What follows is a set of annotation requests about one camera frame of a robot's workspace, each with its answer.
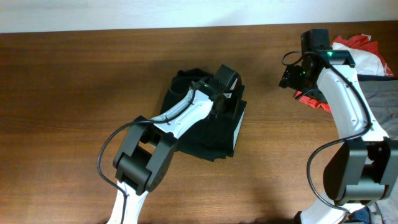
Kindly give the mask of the black shorts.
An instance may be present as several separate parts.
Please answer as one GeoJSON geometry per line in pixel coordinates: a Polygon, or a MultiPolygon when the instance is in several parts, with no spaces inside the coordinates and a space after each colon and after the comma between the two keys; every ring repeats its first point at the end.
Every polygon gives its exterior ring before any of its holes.
{"type": "MultiPolygon", "coordinates": [[[[191,81],[210,77],[213,75],[199,68],[178,71],[165,94],[160,113],[166,112],[182,100],[187,94],[188,84],[191,81]]],[[[234,155],[234,148],[246,109],[246,102],[241,99],[244,91],[241,77],[235,79],[230,89],[231,91],[226,94],[225,110],[218,115],[209,114],[205,119],[195,123],[180,137],[176,147],[177,152],[208,161],[234,155]]]]}

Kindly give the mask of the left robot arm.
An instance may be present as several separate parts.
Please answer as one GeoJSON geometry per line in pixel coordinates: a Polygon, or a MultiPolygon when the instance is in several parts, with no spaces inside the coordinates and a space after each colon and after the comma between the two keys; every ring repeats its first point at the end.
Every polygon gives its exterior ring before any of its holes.
{"type": "Polygon", "coordinates": [[[124,124],[127,130],[113,160],[117,181],[110,223],[137,223],[147,197],[166,175],[175,152],[214,161],[232,157],[246,102],[240,78],[223,82],[205,77],[174,80],[167,110],[124,124]]]}

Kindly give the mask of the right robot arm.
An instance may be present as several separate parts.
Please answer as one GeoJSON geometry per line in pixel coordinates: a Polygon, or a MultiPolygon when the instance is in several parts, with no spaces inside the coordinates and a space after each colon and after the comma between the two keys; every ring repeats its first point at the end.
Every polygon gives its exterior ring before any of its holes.
{"type": "Polygon", "coordinates": [[[307,181],[316,201],[294,217],[295,223],[352,223],[353,213],[387,199],[397,180],[397,141],[374,117],[346,50],[302,53],[286,66],[279,83],[309,93],[318,90],[330,107],[339,138],[314,150],[307,161],[307,181]],[[312,181],[311,166],[322,150],[340,148],[323,171],[324,192],[312,181]]]}

